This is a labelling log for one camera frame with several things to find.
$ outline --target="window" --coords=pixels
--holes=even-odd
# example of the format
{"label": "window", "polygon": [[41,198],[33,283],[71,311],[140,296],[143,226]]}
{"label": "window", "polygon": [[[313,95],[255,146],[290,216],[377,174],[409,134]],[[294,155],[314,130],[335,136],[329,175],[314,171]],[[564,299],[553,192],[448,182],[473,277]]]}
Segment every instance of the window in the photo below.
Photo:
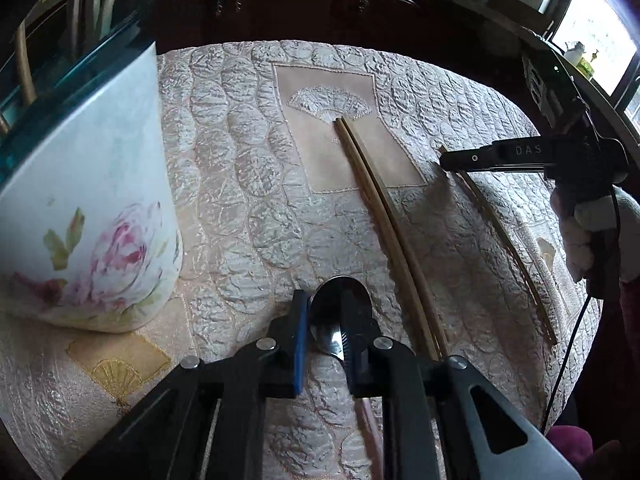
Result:
{"label": "window", "polygon": [[625,114],[631,121],[631,124],[633,124],[636,130],[640,133],[640,87],[636,89],[636,93],[626,106]]}
{"label": "window", "polygon": [[636,53],[635,43],[605,0],[571,0],[552,41],[562,50],[582,42],[587,60],[597,50],[593,78],[609,96]]}

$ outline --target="green leaf painting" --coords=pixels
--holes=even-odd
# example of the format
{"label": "green leaf painting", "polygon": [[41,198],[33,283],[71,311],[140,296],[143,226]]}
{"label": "green leaf painting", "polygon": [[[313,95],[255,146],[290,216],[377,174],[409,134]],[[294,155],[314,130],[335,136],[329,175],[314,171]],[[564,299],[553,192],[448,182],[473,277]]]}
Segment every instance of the green leaf painting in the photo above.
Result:
{"label": "green leaf painting", "polygon": [[66,269],[69,255],[80,243],[83,228],[84,215],[82,214],[82,210],[78,208],[71,222],[69,222],[69,226],[66,228],[64,242],[53,229],[49,229],[46,232],[42,240],[44,241],[45,247],[49,250],[49,259],[51,260],[51,265],[53,265],[53,270]]}
{"label": "green leaf painting", "polygon": [[169,244],[169,240],[167,239],[167,240],[164,241],[164,243],[162,244],[162,246],[158,250],[158,254],[156,254],[156,258],[159,258],[160,256],[162,256],[164,254],[168,244]]}
{"label": "green leaf painting", "polygon": [[80,208],[76,209],[76,214],[71,219],[69,226],[66,228],[66,250],[71,254],[76,245],[80,243],[82,229],[84,228],[84,215]]}
{"label": "green leaf painting", "polygon": [[160,284],[162,283],[162,273],[160,274],[159,278],[158,278],[158,282],[154,285],[154,288],[151,290],[151,292],[148,294],[148,296],[144,299],[141,300],[133,305],[131,305],[131,307],[135,307],[135,308],[143,308],[145,306],[149,306],[151,304],[154,304],[156,301],[158,301],[160,299],[160,294],[158,293],[158,288],[160,288]]}
{"label": "green leaf painting", "polygon": [[43,238],[45,247],[49,250],[49,259],[53,270],[64,270],[69,260],[69,252],[62,243],[60,237],[51,229],[47,231]]}
{"label": "green leaf painting", "polygon": [[174,251],[174,263],[180,256],[180,231],[175,232],[175,251]]}

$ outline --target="wooden cabinet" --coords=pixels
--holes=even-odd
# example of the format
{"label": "wooden cabinet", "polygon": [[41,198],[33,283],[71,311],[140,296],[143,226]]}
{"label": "wooden cabinet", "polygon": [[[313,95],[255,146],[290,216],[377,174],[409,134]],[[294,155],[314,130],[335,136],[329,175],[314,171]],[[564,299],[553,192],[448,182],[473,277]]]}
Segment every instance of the wooden cabinet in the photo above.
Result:
{"label": "wooden cabinet", "polygon": [[423,59],[454,23],[445,0],[159,0],[158,52],[244,40],[307,40],[369,46]]}

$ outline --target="black cable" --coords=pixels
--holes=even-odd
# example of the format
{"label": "black cable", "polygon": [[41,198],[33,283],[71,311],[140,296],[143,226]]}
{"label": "black cable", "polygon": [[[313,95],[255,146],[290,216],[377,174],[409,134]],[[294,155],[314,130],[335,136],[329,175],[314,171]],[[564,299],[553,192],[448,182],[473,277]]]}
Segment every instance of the black cable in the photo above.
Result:
{"label": "black cable", "polygon": [[[611,186],[611,199],[613,200],[613,209],[616,211],[616,245],[620,240],[620,208],[618,206],[618,197],[616,197],[616,190],[613,186]],[[616,245],[612,247],[611,251],[615,251]],[[612,253],[609,253],[607,256],[607,260],[611,257]],[[580,310],[580,315],[578,319],[575,321],[574,331],[571,333],[571,337],[569,338],[569,344],[567,345],[566,351],[564,352],[564,359],[562,359],[562,365],[560,367],[560,373],[558,374],[558,378],[556,379],[556,384],[554,385],[554,389],[551,391],[551,397],[549,399],[548,405],[546,406],[545,416],[542,419],[542,424],[540,425],[540,432],[545,433],[546,424],[549,421],[549,415],[551,414],[551,408],[554,405],[554,400],[556,398],[556,393],[558,392],[558,388],[560,387],[560,381],[562,380],[562,374],[564,374],[564,369],[566,368],[566,364],[569,361],[569,355],[571,355],[571,348],[574,346],[574,339],[578,333],[578,328],[580,328],[580,322],[584,317],[584,313],[587,312],[587,307],[589,306],[589,302],[591,301],[591,296],[587,295],[587,299],[584,300],[584,305]]]}

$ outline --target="spoon bowl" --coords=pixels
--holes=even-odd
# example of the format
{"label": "spoon bowl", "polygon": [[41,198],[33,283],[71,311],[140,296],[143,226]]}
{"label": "spoon bowl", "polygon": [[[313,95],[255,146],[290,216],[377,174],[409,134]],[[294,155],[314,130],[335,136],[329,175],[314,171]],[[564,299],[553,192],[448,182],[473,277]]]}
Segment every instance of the spoon bowl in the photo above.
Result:
{"label": "spoon bowl", "polygon": [[371,304],[365,286],[351,276],[334,276],[320,285],[311,297],[309,330],[316,346],[325,354],[344,363],[342,330],[340,329],[340,295],[350,289],[358,302]]}

